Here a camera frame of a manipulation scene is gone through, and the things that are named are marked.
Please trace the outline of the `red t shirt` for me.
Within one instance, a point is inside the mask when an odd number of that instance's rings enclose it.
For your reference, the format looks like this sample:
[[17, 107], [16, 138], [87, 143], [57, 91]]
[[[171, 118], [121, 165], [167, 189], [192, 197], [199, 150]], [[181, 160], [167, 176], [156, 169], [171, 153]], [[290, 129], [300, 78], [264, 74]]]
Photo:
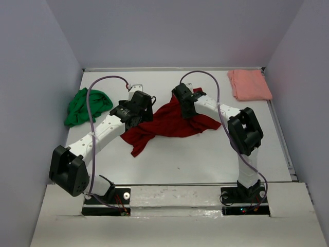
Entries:
[[122, 134], [121, 138], [132, 145], [131, 155], [136, 157], [157, 136], [184, 138], [206, 130], [217, 130], [220, 126], [221, 123], [205, 115], [184, 119], [177, 98], [172, 96], [153, 114], [153, 121], [140, 123]]

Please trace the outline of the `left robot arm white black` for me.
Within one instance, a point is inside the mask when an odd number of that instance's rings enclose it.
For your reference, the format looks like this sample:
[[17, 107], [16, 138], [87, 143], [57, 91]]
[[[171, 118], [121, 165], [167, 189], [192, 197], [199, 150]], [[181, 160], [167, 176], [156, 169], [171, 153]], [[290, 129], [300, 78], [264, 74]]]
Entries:
[[152, 121], [152, 100], [149, 94], [134, 91], [91, 132], [68, 147], [57, 146], [51, 158], [50, 180], [73, 197], [84, 194], [108, 204], [115, 195], [115, 184], [96, 175], [96, 154], [129, 129]]

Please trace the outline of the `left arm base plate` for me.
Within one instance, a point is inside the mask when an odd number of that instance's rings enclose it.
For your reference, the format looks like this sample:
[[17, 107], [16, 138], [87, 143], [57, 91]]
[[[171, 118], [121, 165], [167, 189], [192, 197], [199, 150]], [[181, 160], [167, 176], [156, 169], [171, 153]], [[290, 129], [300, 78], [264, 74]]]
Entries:
[[108, 201], [101, 197], [85, 197], [81, 213], [84, 216], [128, 217], [131, 215], [130, 199], [131, 187], [118, 186]]

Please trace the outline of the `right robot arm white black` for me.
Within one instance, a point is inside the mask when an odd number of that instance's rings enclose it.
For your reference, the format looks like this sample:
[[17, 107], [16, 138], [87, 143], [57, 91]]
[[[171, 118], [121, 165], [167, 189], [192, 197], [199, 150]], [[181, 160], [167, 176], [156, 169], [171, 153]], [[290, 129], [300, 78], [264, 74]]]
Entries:
[[184, 119], [207, 116], [221, 123], [228, 133], [230, 144], [238, 156], [239, 176], [235, 187], [222, 189], [223, 204], [258, 202], [260, 192], [265, 191], [257, 169], [258, 150], [264, 134], [254, 111], [249, 107], [240, 110], [220, 104], [202, 91], [193, 92], [184, 83], [172, 89], [172, 93], [178, 100]]

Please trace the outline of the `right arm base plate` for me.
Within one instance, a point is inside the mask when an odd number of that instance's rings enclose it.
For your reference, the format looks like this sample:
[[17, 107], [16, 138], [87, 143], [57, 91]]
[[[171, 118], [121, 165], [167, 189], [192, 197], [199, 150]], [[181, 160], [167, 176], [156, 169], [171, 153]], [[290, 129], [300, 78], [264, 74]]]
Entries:
[[265, 188], [261, 186], [254, 195], [242, 199], [236, 194], [236, 187], [222, 187], [220, 202], [223, 216], [268, 215], [270, 209], [267, 198], [263, 199]]

